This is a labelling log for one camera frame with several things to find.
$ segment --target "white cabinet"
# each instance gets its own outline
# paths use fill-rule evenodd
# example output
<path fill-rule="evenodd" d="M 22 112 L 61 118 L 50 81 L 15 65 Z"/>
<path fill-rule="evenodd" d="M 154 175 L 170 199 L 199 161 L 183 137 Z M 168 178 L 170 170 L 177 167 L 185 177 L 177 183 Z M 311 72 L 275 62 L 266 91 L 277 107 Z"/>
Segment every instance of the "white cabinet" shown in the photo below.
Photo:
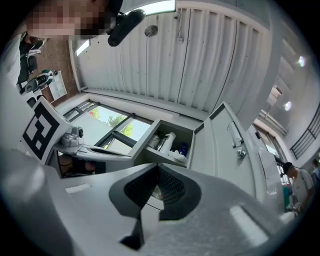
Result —
<path fill-rule="evenodd" d="M 59 71 L 58 74 L 53 77 L 53 81 L 50 83 L 49 88 L 55 101 L 67 94 L 61 71 Z"/>
<path fill-rule="evenodd" d="M 181 163 L 147 146 L 158 131 L 164 136 L 176 134 L 171 150 L 187 143 L 187 164 Z M 198 128 L 188 128 L 164 120 L 156 120 L 129 152 L 139 163 L 167 163 L 187 167 L 193 171 L 228 180 L 263 202 L 266 179 L 258 153 L 254 151 L 238 118 L 231 108 L 222 103 Z"/>

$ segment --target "metal railing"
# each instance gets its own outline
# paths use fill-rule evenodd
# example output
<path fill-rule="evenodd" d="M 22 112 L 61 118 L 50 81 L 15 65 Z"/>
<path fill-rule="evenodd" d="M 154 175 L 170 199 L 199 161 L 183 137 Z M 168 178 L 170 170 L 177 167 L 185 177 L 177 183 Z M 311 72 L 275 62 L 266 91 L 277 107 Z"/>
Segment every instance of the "metal railing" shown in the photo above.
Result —
<path fill-rule="evenodd" d="M 315 112 L 315 115 L 309 124 L 308 128 L 290 148 L 294 157 L 298 159 L 311 146 L 320 134 L 320 104 Z"/>

